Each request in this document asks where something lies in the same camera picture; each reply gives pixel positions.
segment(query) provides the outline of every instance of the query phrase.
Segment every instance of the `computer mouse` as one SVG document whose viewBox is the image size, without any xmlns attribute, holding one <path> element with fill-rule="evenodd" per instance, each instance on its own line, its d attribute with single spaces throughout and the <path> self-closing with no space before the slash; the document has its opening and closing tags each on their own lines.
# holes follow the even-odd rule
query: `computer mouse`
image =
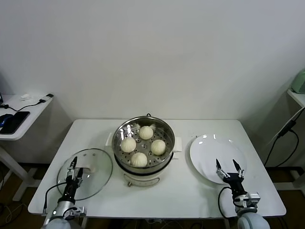
<svg viewBox="0 0 305 229">
<path fill-rule="evenodd" d="M 3 127 L 3 125 L 5 124 L 5 122 L 10 118 L 13 117 L 12 114 L 4 114 L 0 116 L 0 127 Z"/>
</svg>

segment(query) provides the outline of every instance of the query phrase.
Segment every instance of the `floor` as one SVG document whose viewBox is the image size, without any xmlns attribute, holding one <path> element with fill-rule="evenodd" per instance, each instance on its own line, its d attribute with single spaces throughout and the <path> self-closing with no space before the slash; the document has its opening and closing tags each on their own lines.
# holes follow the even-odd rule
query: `floor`
<svg viewBox="0 0 305 229">
<path fill-rule="evenodd" d="M 29 170 L 29 166 L 23 166 L 26 170 Z M 4 175 L 8 172 L 8 169 L 0 163 L 0 169 Z M 46 167 L 39 167 L 35 174 L 35 179 L 42 179 Z M 289 172 L 284 170 L 272 170 L 268 171 L 271 179 L 274 182 L 291 182 L 293 178 Z M 0 191 L 0 203 L 8 205 L 11 210 L 17 208 L 20 203 L 12 203 L 12 197 L 19 185 L 21 180 L 16 176 L 10 176 L 9 180 L 5 183 Z M 35 193 L 35 188 L 28 188 L 22 198 L 22 203 L 25 206 L 19 207 L 17 210 L 12 212 L 11 223 L 3 226 L 6 217 L 9 214 L 7 208 L 3 208 L 0 204 L 0 227 L 5 229 L 40 229 L 44 218 L 38 215 L 32 215 L 27 211 L 27 205 L 29 205 L 31 198 Z M 305 228 L 305 198 L 300 191 L 280 191 L 279 192 L 287 209 L 287 214 L 282 218 L 267 218 L 266 220 L 270 224 L 272 229 L 303 229 Z M 236 227 L 236 219 L 230 220 L 231 228 Z M 129 220 L 129 219 L 89 219 L 87 223 L 88 229 L 222 229 L 224 228 L 224 221 L 221 219 L 208 219 L 208 220 L 166 220 L 161 223 L 159 222 L 147 222 L 144 219 Z"/>
</svg>

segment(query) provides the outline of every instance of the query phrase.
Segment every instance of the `glass lid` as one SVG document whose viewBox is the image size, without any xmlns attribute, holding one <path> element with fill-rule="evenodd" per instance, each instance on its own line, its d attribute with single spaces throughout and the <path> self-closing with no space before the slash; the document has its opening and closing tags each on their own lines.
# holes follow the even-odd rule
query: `glass lid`
<svg viewBox="0 0 305 229">
<path fill-rule="evenodd" d="M 68 168 L 73 159 L 77 157 L 75 175 L 83 168 L 82 183 L 76 190 L 75 200 L 88 199 L 101 191 L 108 183 L 112 174 L 112 160 L 109 154 L 101 149 L 84 149 L 72 155 L 65 161 L 57 175 L 57 183 L 65 182 Z M 63 194 L 65 185 L 57 187 Z"/>
</svg>

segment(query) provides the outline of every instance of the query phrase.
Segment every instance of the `stainless steel pot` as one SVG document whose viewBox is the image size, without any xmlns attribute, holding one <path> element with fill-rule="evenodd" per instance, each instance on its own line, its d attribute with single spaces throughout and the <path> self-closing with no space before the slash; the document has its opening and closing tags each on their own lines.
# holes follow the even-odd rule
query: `stainless steel pot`
<svg viewBox="0 0 305 229">
<path fill-rule="evenodd" d="M 139 137 L 138 133 L 142 126 L 150 126 L 153 129 L 151 139 L 143 140 Z M 126 137 L 132 137 L 136 141 L 136 149 L 131 153 L 125 153 L 121 150 L 121 142 Z M 151 144 L 157 139 L 163 140 L 166 144 L 166 151 L 160 156 L 151 152 Z M 150 114 L 126 121 L 115 131 L 112 138 L 112 149 L 116 162 L 126 172 L 137 176 L 152 175 L 164 169 L 173 157 L 174 144 L 175 136 L 170 126 L 159 118 L 151 117 Z M 131 165 L 131 157 L 136 152 L 146 154 L 148 160 L 146 167 L 133 167 Z"/>
</svg>

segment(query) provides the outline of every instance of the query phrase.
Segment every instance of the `white table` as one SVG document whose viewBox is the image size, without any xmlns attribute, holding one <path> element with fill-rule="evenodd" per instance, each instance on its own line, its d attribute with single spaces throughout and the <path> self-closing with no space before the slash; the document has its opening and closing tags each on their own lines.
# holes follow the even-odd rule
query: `white table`
<svg viewBox="0 0 305 229">
<path fill-rule="evenodd" d="M 31 200 L 29 212 L 42 214 L 45 192 L 56 184 L 57 173 L 66 159 L 86 148 L 101 148 L 112 156 L 113 174 L 101 192 L 76 202 L 77 206 L 87 208 L 87 217 L 221 218 L 217 197 L 223 186 L 201 177 L 189 159 L 191 141 L 197 135 L 215 133 L 230 137 L 245 153 L 248 170 L 243 185 L 245 190 L 257 191 L 261 196 L 258 213 L 262 216 L 281 216 L 286 213 L 282 200 L 239 121 L 166 120 L 175 135 L 182 138 L 183 151 L 180 152 L 179 159 L 170 162 L 165 177 L 153 187 L 128 187 L 113 159 L 112 150 L 109 146 L 105 147 L 109 133 L 113 133 L 123 122 L 124 120 L 76 120 Z M 49 192 L 47 212 L 54 209 L 59 197 L 56 188 Z M 230 191 L 223 193 L 221 202 L 226 216 L 236 216 Z"/>
<path fill-rule="evenodd" d="M 39 99 L 43 98 L 45 95 L 36 95 L 32 96 L 33 98 L 27 101 L 21 101 L 20 95 L 2 95 L 3 97 L 3 104 L 8 104 L 10 107 L 14 108 L 15 110 L 19 110 L 20 108 L 36 104 Z M 49 105 L 52 99 L 46 101 L 45 103 L 41 103 L 36 106 L 26 107 L 22 109 L 22 111 L 29 111 L 29 116 L 24 120 L 24 122 L 20 125 L 20 127 L 16 130 L 16 132 L 12 135 L 1 135 L 0 140 L 2 141 L 15 141 L 20 138 L 27 132 L 30 126 L 35 122 L 38 116 L 42 113 L 42 111 Z M 4 109 L 0 108 L 0 115 L 4 114 L 15 114 L 16 112 L 11 109 Z M 17 190 L 15 196 L 13 197 L 13 201 L 19 201 L 27 187 L 38 187 L 40 180 L 34 180 L 33 175 L 35 174 L 35 168 L 31 168 L 29 172 L 26 172 L 2 147 L 0 147 L 0 160 L 3 164 L 5 164 L 10 170 L 4 177 L 2 181 L 5 183 L 10 175 L 15 173 L 22 179 L 22 184 L 20 185 L 19 189 Z"/>
<path fill-rule="evenodd" d="M 305 94 L 297 94 L 292 92 L 290 89 L 287 93 L 301 106 L 305 107 Z M 291 175 L 295 179 L 294 182 L 278 182 L 274 183 L 277 190 L 285 191 L 285 190 L 300 190 L 305 196 L 305 173 L 303 175 L 299 175 L 296 170 L 290 171 Z"/>
</svg>

